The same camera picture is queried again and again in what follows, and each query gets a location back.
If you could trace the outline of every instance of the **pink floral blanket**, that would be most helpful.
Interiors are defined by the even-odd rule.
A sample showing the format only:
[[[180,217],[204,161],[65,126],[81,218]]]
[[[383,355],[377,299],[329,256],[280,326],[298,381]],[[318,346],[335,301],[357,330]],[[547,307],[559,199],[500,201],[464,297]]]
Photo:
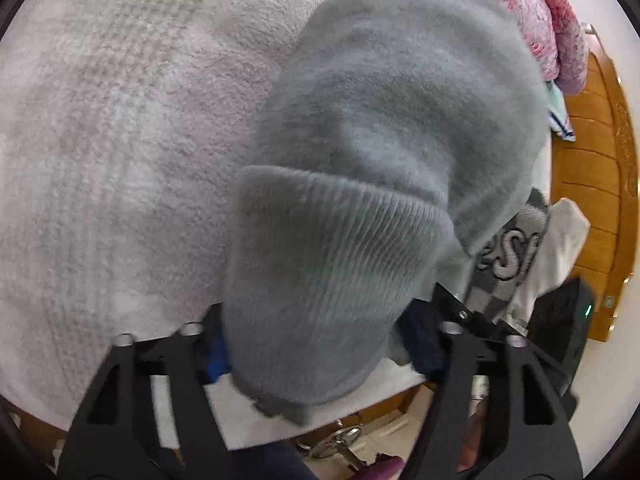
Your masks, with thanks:
[[[577,94],[587,77],[589,48],[568,0],[491,0],[511,12],[540,63],[544,79],[565,94]]]

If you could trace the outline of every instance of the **metal screw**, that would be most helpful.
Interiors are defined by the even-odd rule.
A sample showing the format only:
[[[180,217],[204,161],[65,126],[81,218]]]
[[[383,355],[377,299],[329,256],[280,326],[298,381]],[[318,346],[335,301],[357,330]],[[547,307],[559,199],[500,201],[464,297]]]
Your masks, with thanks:
[[[180,327],[180,335],[185,337],[190,335],[198,335],[203,331],[202,323],[185,323]]]
[[[443,321],[440,324],[440,330],[449,335],[462,334],[462,327],[458,323],[453,323],[452,321]]]
[[[113,345],[118,347],[133,345],[133,336],[131,334],[117,335],[113,340]]]
[[[508,335],[507,336],[507,345],[512,346],[514,348],[524,348],[529,343],[525,338],[521,335]]]

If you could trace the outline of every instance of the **gray checkered fabric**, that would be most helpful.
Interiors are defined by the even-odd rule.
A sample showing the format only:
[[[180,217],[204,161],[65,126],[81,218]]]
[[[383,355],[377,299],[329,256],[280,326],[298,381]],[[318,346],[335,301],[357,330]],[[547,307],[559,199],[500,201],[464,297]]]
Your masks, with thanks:
[[[527,203],[478,254],[465,301],[469,310],[489,319],[505,311],[529,272],[547,222],[545,197],[532,188]]]

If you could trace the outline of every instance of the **pink fabric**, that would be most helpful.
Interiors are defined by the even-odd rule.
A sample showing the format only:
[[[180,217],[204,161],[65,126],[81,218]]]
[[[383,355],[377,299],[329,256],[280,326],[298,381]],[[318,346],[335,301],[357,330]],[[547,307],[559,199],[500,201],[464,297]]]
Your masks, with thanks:
[[[511,12],[522,37],[540,63],[545,81],[578,93],[587,75],[589,49],[568,0],[490,0]]]
[[[560,73],[558,88],[565,94],[578,94],[587,82],[589,46],[582,25],[568,0],[545,0],[551,11],[558,46]]]
[[[403,467],[404,460],[399,456],[392,456],[386,460],[376,460],[370,466],[350,477],[350,480],[389,480]]]

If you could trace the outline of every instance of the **wooden headboard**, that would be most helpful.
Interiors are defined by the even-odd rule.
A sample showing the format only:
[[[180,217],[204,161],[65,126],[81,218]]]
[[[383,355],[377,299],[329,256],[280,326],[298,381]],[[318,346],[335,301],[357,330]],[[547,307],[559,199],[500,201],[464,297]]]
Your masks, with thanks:
[[[591,50],[587,85],[566,97],[577,140],[553,140],[551,200],[570,198],[591,222],[572,276],[582,276],[596,294],[589,337],[606,341],[636,257],[638,163],[616,70],[593,27],[585,32]]]

